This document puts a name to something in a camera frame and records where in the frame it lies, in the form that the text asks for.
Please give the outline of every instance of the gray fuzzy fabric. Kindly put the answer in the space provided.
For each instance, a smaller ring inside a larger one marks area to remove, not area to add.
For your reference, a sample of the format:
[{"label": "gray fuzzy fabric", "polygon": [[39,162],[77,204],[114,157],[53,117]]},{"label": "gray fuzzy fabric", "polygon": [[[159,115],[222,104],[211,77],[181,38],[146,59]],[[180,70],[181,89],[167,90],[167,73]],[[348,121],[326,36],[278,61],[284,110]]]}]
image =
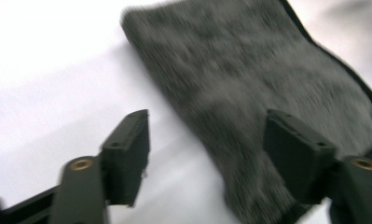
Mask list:
[{"label": "gray fuzzy fabric", "polygon": [[262,148],[267,109],[305,121],[338,156],[372,147],[372,103],[275,0],[188,0],[130,9],[122,26],[200,138],[242,223],[294,223],[297,204]]}]

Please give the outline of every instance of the fuzzy texture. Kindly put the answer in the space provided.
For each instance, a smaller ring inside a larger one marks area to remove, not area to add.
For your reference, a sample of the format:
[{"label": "fuzzy texture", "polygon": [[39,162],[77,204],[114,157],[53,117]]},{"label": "fuzzy texture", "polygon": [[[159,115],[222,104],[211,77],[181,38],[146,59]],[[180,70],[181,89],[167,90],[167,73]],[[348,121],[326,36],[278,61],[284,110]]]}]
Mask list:
[{"label": "fuzzy texture", "polygon": [[275,0],[188,0],[126,12],[151,77],[200,138],[242,223],[294,223],[294,201],[262,148],[267,109],[327,137],[338,156],[372,146],[372,104]]}]

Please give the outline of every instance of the metal grommet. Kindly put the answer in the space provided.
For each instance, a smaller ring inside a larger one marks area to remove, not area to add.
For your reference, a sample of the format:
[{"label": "metal grommet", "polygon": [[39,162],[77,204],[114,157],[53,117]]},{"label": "metal grommet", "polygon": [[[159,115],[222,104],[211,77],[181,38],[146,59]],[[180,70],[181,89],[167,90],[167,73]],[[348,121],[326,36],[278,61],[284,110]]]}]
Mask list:
[{"label": "metal grommet", "polygon": [[372,161],[364,160],[364,159],[354,159],[351,163],[359,168],[372,171]]},{"label": "metal grommet", "polygon": [[92,165],[92,160],[79,160],[79,161],[74,161],[70,165],[70,169],[74,171],[85,170],[89,168],[91,165]]}]

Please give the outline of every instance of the white surface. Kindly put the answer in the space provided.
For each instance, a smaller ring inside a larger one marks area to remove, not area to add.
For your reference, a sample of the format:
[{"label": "white surface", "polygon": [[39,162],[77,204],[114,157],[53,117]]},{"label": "white surface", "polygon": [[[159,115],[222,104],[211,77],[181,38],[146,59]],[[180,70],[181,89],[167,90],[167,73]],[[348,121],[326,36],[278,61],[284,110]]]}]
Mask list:
[{"label": "white surface", "polygon": [[[237,223],[201,143],[153,85],[118,23],[164,1],[0,1],[0,197],[5,207],[56,185],[96,155],[124,116],[149,109],[151,154],[134,209],[112,223]],[[372,1],[290,1],[312,37],[372,88]],[[299,223],[329,223],[318,206]]]}]

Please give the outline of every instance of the clamp jaw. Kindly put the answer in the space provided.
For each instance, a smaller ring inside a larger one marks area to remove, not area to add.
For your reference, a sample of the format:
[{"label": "clamp jaw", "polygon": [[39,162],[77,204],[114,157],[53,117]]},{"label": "clamp jaw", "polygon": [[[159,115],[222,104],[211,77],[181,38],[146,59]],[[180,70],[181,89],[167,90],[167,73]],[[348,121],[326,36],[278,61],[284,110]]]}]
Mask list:
[{"label": "clamp jaw", "polygon": [[328,197],[333,224],[372,224],[372,150],[339,161],[334,144],[277,110],[268,112],[264,149],[299,203]]},{"label": "clamp jaw", "polygon": [[148,112],[129,114],[95,156],[69,161],[59,186],[6,210],[0,224],[105,224],[107,205],[133,207],[148,164]]}]

